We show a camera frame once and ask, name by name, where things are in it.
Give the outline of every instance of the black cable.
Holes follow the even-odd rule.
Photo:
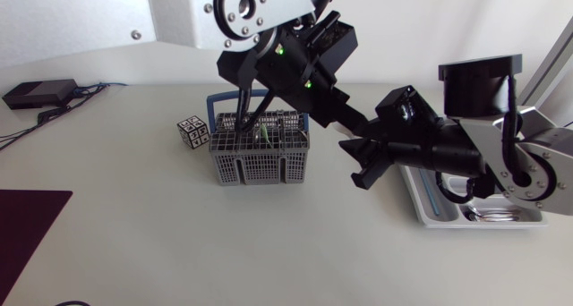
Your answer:
[[[466,204],[470,200],[474,198],[474,179],[468,179],[466,183],[466,196],[459,196],[456,193],[448,190],[444,186],[444,180],[441,178],[441,172],[436,172],[436,185],[438,185],[438,189],[440,190],[441,194],[448,199],[450,202],[456,204]]]
[[[61,302],[56,306],[90,306],[90,305],[86,302],[70,301],[70,302]]]
[[[261,103],[259,104],[257,109],[254,111],[254,113],[252,113],[252,115],[249,117],[249,120],[246,123],[243,122],[244,115],[240,115],[240,112],[239,112],[239,110],[243,109],[243,107],[240,104],[237,106],[237,115],[236,115],[236,119],[235,119],[235,131],[237,133],[237,136],[243,132],[249,132],[254,127],[254,125],[259,120],[259,117],[261,116],[261,114],[265,110],[267,110],[267,108],[269,107],[269,105],[272,102],[272,99],[274,99],[274,97],[275,97],[275,93],[272,92],[272,90],[269,90],[269,92],[267,93],[267,96],[265,96],[265,98],[261,101]],[[248,104],[249,100],[248,99],[244,100],[244,103]]]
[[[521,171],[516,148],[517,135],[517,101],[516,101],[516,81],[513,76],[508,77],[509,83],[509,111],[505,114],[502,131],[502,155],[503,162],[513,175],[513,181],[519,186],[527,186],[527,173]]]
[[[9,137],[12,137],[12,136],[14,136],[14,135],[17,135],[17,134],[19,134],[19,133],[21,133],[21,132],[26,132],[26,131],[27,131],[27,130],[23,130],[23,131],[19,131],[19,132],[12,133],[12,134],[10,134],[10,135],[0,136],[0,138],[9,138]]]
[[[239,99],[236,105],[236,118],[235,118],[235,132],[241,133],[243,129],[244,116],[249,110],[249,103],[251,102],[252,88],[239,89]]]
[[[42,123],[38,123],[37,125],[30,127],[29,129],[25,129],[23,131],[15,132],[13,134],[0,137],[0,138],[5,138],[5,140],[1,140],[0,143],[7,141],[7,143],[5,143],[4,145],[2,145],[0,147],[0,151],[2,151],[3,149],[6,149],[8,146],[14,144],[17,140],[21,139],[22,137],[28,135],[31,132],[36,131],[38,128],[44,126],[45,124],[65,115],[65,114],[73,111],[75,108],[85,104],[88,100],[90,100],[92,97],[96,96],[99,92],[101,92],[105,88],[109,87],[110,85],[123,85],[123,86],[125,86],[123,83],[99,83],[97,85],[93,85],[93,86],[89,86],[89,87],[78,88],[77,90],[80,91],[80,93],[76,93],[76,91],[74,91],[74,93],[76,95],[82,95],[83,96],[82,101],[80,101],[79,103],[77,103],[73,106],[68,106],[67,110],[64,111],[63,113],[61,113],[59,115],[50,116],[50,117],[46,118]]]

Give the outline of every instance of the gray plastic basket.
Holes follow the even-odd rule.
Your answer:
[[[208,100],[210,113],[212,102]],[[265,112],[252,131],[241,134],[237,139],[235,113],[218,114],[214,126],[211,126],[214,132],[211,134],[210,154],[220,183],[302,183],[310,147],[307,120],[306,115],[296,111]],[[262,123],[266,126],[269,141],[263,137]]]

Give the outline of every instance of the white table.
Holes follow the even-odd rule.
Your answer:
[[[392,87],[341,89],[372,116]],[[227,90],[114,87],[0,152],[0,188],[74,192],[5,305],[571,303],[573,218],[424,229],[395,166],[354,187],[359,165],[332,128],[311,125],[305,183],[219,186],[207,147],[190,150],[175,124],[206,121],[205,97]],[[0,106],[0,134],[37,112]]]

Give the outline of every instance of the metal tray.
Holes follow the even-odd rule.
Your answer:
[[[519,211],[518,221],[477,222],[470,220],[467,214],[469,207],[458,205],[444,198],[437,185],[433,171],[401,166],[400,171],[410,191],[415,212],[420,222],[428,228],[480,228],[480,229],[527,229],[547,226],[547,220],[541,211],[518,207],[500,194],[494,194],[486,200],[471,201],[479,210],[496,208],[515,209]],[[444,175],[446,186],[460,195],[463,193],[466,178],[455,175]]]

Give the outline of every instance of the power adapter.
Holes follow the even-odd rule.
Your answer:
[[[24,82],[5,94],[2,99],[10,109],[66,106],[73,99],[78,85],[73,79]]]

